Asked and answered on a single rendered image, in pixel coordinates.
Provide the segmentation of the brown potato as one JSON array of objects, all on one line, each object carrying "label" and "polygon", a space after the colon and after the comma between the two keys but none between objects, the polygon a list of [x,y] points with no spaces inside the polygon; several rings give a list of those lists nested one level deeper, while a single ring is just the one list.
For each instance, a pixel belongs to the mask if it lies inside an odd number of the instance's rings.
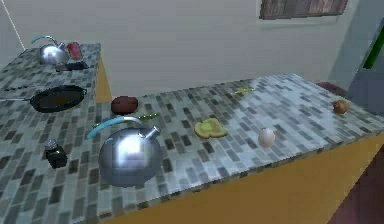
[{"label": "brown potato", "polygon": [[336,114],[344,114],[350,109],[350,104],[344,100],[337,100],[332,103],[333,112]]}]

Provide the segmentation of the yellow bread slice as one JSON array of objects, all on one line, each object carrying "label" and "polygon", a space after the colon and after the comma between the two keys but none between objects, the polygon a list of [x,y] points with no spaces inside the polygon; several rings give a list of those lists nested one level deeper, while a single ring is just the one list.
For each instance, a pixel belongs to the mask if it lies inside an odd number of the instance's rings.
[{"label": "yellow bread slice", "polygon": [[227,131],[216,118],[197,122],[194,125],[194,133],[202,139],[221,138],[227,135]]}]

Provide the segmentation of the tiled counter yellow cabinet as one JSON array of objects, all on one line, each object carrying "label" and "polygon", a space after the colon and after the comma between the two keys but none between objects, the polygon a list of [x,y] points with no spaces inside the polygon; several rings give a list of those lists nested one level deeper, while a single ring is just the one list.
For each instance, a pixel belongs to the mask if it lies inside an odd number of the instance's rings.
[{"label": "tiled counter yellow cabinet", "polygon": [[[140,187],[117,188],[99,174],[98,153],[116,125],[88,139],[97,125],[113,119],[108,103],[93,97],[100,46],[82,46],[88,69],[57,72],[41,65],[36,51],[21,53],[0,70],[0,99],[31,98],[60,85],[87,90],[77,106],[56,113],[36,111],[28,101],[0,102],[0,224],[98,224],[102,219],[235,180],[372,135],[384,133],[384,117],[359,106],[333,112],[334,95],[295,74],[280,74],[147,95],[138,115],[161,130],[160,172]],[[234,94],[244,88],[254,91]],[[216,118],[227,131],[202,139],[197,122]],[[276,139],[263,148],[258,135]],[[53,169],[44,143],[55,139],[68,158]]]}]

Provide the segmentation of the dark red round loaf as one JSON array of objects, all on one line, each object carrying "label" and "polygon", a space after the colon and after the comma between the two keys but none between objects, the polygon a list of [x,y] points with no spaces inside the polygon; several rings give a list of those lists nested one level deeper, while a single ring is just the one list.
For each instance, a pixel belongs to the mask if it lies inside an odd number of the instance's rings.
[{"label": "dark red round loaf", "polygon": [[119,96],[111,102],[111,111],[115,115],[128,115],[138,108],[138,100],[135,97]]}]

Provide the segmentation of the white egg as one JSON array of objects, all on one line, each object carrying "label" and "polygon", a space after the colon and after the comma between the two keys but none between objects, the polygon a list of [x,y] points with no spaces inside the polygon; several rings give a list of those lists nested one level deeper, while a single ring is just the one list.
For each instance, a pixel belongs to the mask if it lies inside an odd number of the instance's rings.
[{"label": "white egg", "polygon": [[258,143],[263,148],[271,147],[275,142],[276,136],[272,129],[263,128],[258,135]]}]

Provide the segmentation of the black flat rectangular object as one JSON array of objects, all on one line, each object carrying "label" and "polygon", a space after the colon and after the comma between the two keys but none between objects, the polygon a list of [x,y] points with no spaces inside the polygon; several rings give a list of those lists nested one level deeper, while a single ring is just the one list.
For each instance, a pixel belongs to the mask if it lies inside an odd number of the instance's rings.
[{"label": "black flat rectangular object", "polygon": [[57,72],[76,71],[76,70],[88,69],[88,65],[85,62],[81,61],[81,62],[74,62],[74,63],[67,63],[67,64],[58,64],[55,66],[55,69]]}]

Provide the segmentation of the red tomato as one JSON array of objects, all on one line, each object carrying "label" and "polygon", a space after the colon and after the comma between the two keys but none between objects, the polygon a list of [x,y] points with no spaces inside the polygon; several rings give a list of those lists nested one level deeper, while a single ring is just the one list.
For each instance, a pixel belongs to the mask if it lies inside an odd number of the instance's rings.
[{"label": "red tomato", "polygon": [[67,49],[73,60],[80,60],[82,58],[82,51],[80,45],[77,42],[68,43]]}]

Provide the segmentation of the black frying pan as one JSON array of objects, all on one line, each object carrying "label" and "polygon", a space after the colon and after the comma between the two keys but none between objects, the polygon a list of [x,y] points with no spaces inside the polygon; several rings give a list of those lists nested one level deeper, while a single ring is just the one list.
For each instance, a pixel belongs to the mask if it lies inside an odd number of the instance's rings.
[{"label": "black frying pan", "polygon": [[80,104],[87,90],[76,85],[60,85],[41,91],[31,98],[3,98],[0,102],[28,101],[41,113],[56,113],[71,109]]}]

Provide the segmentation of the black pepper shaker silver cap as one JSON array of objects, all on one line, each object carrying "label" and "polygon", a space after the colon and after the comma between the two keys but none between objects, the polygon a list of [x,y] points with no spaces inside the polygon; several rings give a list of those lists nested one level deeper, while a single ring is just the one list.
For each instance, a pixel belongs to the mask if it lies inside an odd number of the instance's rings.
[{"label": "black pepper shaker silver cap", "polygon": [[48,139],[44,143],[44,148],[45,157],[53,169],[62,168],[67,165],[67,155],[55,139]]}]

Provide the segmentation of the wooden framed window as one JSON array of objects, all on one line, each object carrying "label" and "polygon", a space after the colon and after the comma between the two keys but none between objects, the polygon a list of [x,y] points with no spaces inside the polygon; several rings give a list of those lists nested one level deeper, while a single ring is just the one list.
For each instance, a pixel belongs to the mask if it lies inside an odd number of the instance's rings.
[{"label": "wooden framed window", "polygon": [[262,0],[262,20],[339,16],[348,0]]}]

